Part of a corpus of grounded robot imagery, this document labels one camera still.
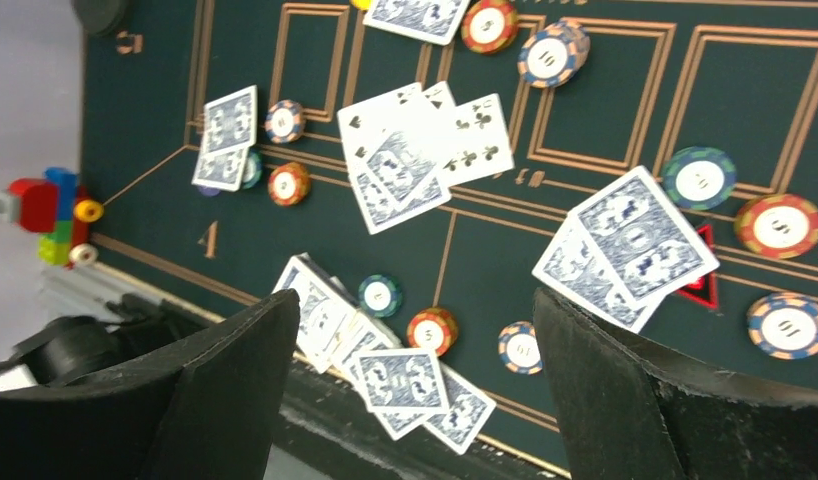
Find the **blue playing card deck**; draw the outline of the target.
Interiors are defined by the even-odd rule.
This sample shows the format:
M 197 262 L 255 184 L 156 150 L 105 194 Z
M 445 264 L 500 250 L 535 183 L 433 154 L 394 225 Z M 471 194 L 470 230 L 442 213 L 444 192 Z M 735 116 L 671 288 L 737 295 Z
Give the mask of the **blue playing card deck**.
M 361 350 L 398 347 L 397 336 L 362 310 L 340 280 L 316 265 L 308 254 L 292 256 L 274 287 L 299 297 L 297 347 L 316 371 L 334 368 L 350 383 L 358 374 L 352 355 Z

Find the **orange poker chip stack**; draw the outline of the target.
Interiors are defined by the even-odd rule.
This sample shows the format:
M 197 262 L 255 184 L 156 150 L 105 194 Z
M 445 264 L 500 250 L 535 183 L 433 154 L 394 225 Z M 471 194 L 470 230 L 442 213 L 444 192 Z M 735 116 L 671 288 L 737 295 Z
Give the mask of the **orange poker chip stack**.
M 406 337 L 411 347 L 432 350 L 443 356 L 456 342 L 459 326 L 447 309 L 429 307 L 418 312 L 409 322 Z

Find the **white blue chip stack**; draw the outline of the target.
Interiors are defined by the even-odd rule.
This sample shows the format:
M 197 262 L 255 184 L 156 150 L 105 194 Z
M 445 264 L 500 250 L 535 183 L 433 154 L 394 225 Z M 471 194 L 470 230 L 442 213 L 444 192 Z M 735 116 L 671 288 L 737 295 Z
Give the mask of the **white blue chip stack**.
M 513 373 L 533 375 L 543 369 L 531 322 L 518 321 L 504 327 L 498 335 L 498 354 L 506 368 Z

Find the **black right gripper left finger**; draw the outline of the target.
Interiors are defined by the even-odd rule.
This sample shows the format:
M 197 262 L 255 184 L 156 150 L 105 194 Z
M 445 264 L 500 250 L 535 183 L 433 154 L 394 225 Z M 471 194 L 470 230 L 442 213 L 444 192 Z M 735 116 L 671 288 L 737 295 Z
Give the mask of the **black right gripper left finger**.
M 300 321 L 282 290 L 181 336 L 60 317 L 16 345 L 0 391 L 0 479 L 260 479 Z

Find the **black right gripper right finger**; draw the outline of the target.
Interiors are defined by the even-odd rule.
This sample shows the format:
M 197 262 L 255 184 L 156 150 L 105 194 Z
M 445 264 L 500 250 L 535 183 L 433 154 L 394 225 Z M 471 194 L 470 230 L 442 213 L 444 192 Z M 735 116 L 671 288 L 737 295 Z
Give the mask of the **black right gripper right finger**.
M 533 323 L 575 479 L 818 479 L 818 390 L 723 370 L 541 287 Z

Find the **green blue poker chip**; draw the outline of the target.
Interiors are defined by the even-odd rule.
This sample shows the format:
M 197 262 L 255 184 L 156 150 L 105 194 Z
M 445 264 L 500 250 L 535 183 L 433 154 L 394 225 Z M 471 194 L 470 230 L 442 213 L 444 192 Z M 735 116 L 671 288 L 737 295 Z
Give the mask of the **green blue poker chip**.
M 364 311 L 377 318 L 391 317 L 399 310 L 403 293 L 397 280 L 387 274 L 372 274 L 358 287 L 359 302 Z
M 255 186 L 261 179 L 262 171 L 263 166 L 259 153 L 250 151 L 243 170 L 241 188 L 249 189 Z
M 737 183 L 733 160 L 713 147 L 690 146 L 675 152 L 662 171 L 662 187 L 679 207 L 698 211 L 725 202 Z

